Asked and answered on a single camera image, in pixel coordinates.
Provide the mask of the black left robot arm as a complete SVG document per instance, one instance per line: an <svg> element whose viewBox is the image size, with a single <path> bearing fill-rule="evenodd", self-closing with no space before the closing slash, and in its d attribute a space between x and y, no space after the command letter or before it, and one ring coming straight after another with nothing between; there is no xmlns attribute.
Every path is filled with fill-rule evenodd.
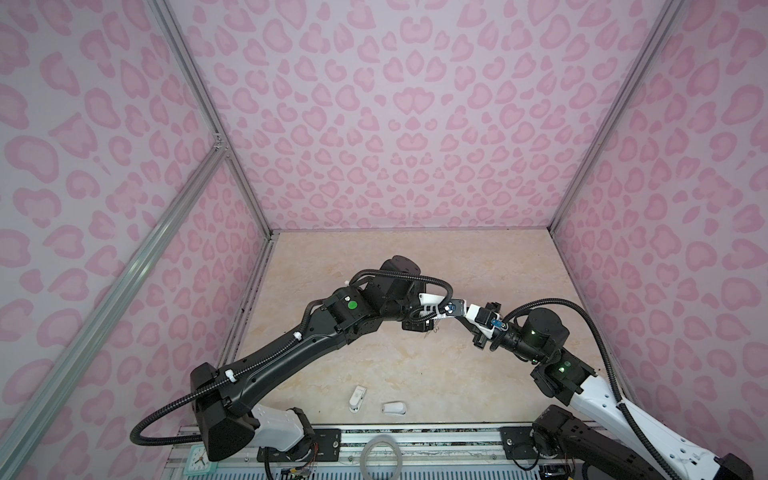
<svg viewBox="0 0 768 480"><path fill-rule="evenodd" d="M192 409L208 458L227 459L266 432L255 407L307 365L385 321L431 325L452 296L448 282L422 275L414 262L396 255L310 302L297 326L260 350L221 367L197 366L190 375Z"/></svg>

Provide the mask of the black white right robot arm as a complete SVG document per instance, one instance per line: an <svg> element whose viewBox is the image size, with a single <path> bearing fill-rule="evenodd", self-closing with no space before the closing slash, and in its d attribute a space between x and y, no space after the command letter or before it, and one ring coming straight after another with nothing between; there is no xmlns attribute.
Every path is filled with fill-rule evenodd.
<svg viewBox="0 0 768 480"><path fill-rule="evenodd" d="M598 374L568 351L570 332L552 306L577 313L593 335L604 364ZM540 392L559 401L532 424L542 457L562 454L615 479L751 479L752 468L734 454L717 455L674 432L622 393L606 346L589 314L561 298L526 303L501 316L495 303L453 301L443 313L459 319L475 344L503 349L532 365Z"/></svg>

